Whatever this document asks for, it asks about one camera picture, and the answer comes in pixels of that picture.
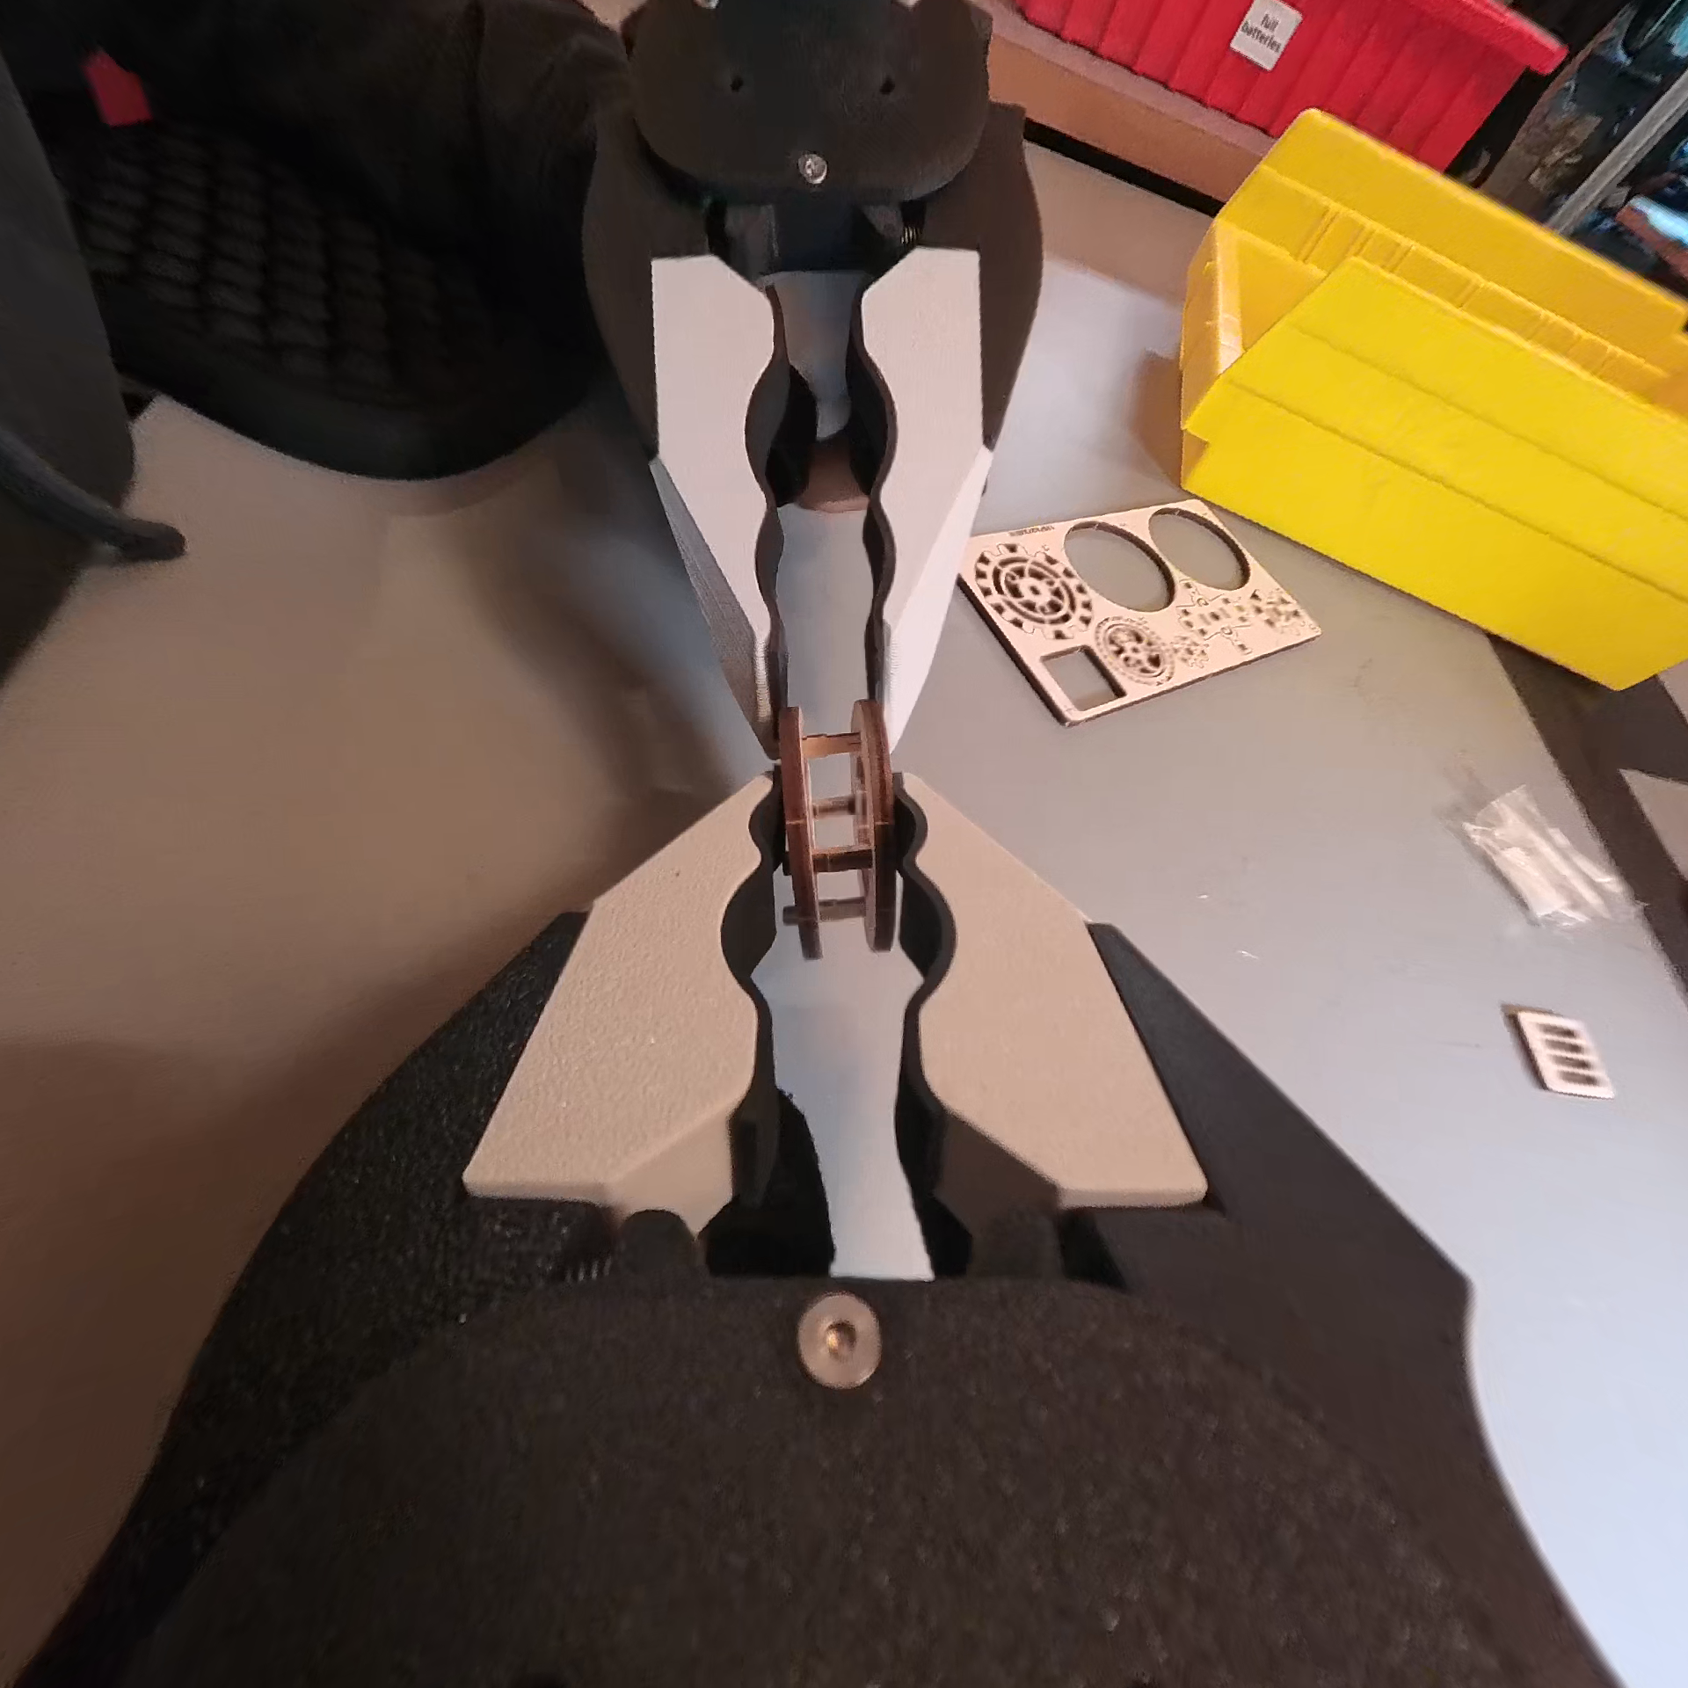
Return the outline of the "wooden spool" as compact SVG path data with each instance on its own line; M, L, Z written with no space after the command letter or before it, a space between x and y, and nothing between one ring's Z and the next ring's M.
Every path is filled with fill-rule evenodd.
M844 759L850 790L816 798L814 761ZM786 826L792 902L786 923L801 955L823 955L828 923L858 919L869 950L894 946L898 904L897 790L884 712L861 700L847 731L807 731L801 712L777 719L777 792Z

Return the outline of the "small slotted wooden piece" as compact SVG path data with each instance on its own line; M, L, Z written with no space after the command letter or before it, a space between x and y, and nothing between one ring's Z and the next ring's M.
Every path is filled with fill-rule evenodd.
M1543 1092L1582 1102L1611 1102L1616 1087L1582 1021L1543 1009L1507 1006L1514 1036Z

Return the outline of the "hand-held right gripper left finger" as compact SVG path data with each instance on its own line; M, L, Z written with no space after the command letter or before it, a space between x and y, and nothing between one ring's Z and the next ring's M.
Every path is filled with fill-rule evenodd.
M605 892L464 1168L471 1196L708 1228L760 1205L777 1150L773 778L758 774Z

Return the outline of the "laser-cut wooden sheet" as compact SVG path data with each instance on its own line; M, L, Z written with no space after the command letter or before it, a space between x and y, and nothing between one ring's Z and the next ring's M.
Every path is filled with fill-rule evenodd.
M1233 559L1233 586L1202 583L1154 538L1181 521ZM1168 584L1158 607L1087 583L1068 556L1076 532L1111 534ZM1199 499L1039 523L968 541L957 580L1018 673L1064 728L1103 719L1317 642L1322 628Z

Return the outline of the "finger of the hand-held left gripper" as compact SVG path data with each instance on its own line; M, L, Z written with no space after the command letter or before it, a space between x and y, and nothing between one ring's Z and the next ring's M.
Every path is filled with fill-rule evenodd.
M918 248L858 297L858 367L884 448L864 542L869 696L903 734L931 673L993 450L983 430L979 256Z
M717 258L648 267L657 482L709 639L755 743L776 755L783 551L768 463L790 362L772 297Z

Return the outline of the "red plastic tote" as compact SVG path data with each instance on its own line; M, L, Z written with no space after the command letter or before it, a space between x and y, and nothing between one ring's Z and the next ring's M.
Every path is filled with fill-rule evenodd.
M1238 121L1279 135L1322 111L1405 146L1460 137L1525 70L1567 47L1493 3L1018 3L1033 26Z

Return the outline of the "clear plastic bag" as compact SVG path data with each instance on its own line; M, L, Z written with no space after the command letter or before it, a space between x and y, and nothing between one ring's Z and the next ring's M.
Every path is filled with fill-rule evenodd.
M1630 923L1639 913L1628 883L1579 851L1530 787L1464 805L1452 828L1537 927L1574 933L1597 923Z

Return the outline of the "yellow plastic bin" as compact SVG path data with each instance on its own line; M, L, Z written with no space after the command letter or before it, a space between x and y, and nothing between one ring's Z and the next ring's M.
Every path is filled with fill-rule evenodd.
M1609 689L1686 657L1683 299L1319 111L1210 224L1192 495Z

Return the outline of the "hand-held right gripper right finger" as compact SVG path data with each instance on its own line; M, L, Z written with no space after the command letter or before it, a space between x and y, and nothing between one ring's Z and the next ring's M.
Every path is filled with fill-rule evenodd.
M897 1144L947 1212L1177 1209L1207 1177L1082 913L921 778L898 782Z

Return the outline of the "person's black hoodie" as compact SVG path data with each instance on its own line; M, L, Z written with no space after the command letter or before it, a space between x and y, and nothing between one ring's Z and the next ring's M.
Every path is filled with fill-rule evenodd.
M132 516L120 380L50 158L1 68L1 675L93 562L169 562L183 534Z

